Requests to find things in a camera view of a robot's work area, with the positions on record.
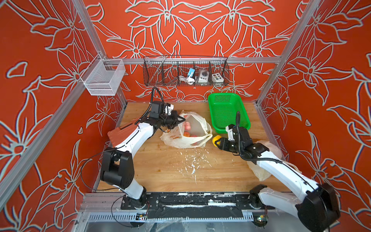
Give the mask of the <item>yellow peach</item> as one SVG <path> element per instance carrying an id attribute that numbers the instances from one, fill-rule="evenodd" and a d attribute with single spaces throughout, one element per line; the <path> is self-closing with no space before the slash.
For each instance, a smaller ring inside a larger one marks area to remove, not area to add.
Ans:
<path id="1" fill-rule="evenodd" d="M 222 136 L 220 135 L 217 135 L 215 136 L 213 139 L 212 139 L 212 143 L 215 147 L 219 147 L 220 146 L 220 143 L 221 143 L 221 139 L 222 139 Z"/>

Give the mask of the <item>orange-print plastic bag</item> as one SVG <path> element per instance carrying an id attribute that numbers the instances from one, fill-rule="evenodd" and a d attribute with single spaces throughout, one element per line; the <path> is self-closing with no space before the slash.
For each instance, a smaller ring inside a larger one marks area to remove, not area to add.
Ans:
<path id="1" fill-rule="evenodd" d="M 213 137 L 211 125 L 201 115 L 182 111 L 181 117 L 184 122 L 178 124 L 174 129 L 163 133 L 160 137 L 165 145 L 178 149 L 203 148 Z"/>

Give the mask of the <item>pink peach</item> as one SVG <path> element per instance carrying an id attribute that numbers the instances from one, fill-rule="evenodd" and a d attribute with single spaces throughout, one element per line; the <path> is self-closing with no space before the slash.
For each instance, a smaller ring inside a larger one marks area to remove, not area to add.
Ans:
<path id="1" fill-rule="evenodd" d="M 190 124 L 190 122 L 185 122 L 184 123 L 184 129 L 186 130 L 186 131 L 190 131 L 191 130 L 191 124 Z"/>

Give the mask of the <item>yellow translucent plastic bag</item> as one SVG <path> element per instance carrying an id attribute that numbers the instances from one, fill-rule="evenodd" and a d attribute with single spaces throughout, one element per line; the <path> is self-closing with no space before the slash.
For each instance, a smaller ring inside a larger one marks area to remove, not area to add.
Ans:
<path id="1" fill-rule="evenodd" d="M 258 157 L 258 161 L 248 161 L 249 168 L 254 172 L 255 176 L 264 181 L 270 176 L 274 176 L 284 184 L 288 184 L 292 180 L 298 180 L 296 174 L 302 174 L 297 166 L 287 162 L 283 156 L 282 151 L 276 145 L 258 140 L 254 146 L 263 145 L 265 150 L 263 156 Z"/>

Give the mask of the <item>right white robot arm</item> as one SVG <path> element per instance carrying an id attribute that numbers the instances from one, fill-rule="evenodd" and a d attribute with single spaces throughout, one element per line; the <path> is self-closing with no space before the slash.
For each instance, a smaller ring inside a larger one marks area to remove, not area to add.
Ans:
<path id="1" fill-rule="evenodd" d="M 228 137 L 214 137 L 214 146 L 253 162 L 291 191 L 282 193 L 266 185 L 255 186 L 247 200 L 250 207 L 261 209 L 272 206 L 282 210 L 297 217 L 311 232 L 323 232 L 340 218 L 338 200 L 331 185 L 307 178 L 277 158 L 265 145 L 253 143 L 246 128 L 231 124 L 226 130 Z"/>

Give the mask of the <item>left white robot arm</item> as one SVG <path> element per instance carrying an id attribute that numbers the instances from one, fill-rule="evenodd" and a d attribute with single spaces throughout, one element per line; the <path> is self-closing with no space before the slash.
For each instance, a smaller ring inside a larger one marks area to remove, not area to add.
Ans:
<path id="1" fill-rule="evenodd" d="M 112 147 L 102 153 L 100 181 L 123 191 L 135 208 L 144 207 L 146 188 L 135 180 L 134 156 L 157 130 L 170 131 L 183 122 L 172 104 L 155 101 L 138 119 L 108 132 Z"/>

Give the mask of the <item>yellow-pink peach second row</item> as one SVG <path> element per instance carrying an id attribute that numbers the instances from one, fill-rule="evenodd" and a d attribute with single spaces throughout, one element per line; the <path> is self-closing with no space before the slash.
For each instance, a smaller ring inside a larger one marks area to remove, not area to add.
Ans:
<path id="1" fill-rule="evenodd" d="M 185 136 L 185 137 L 190 137 L 191 134 L 190 134 L 188 131 L 185 131 L 184 134 L 183 134 L 183 136 Z"/>

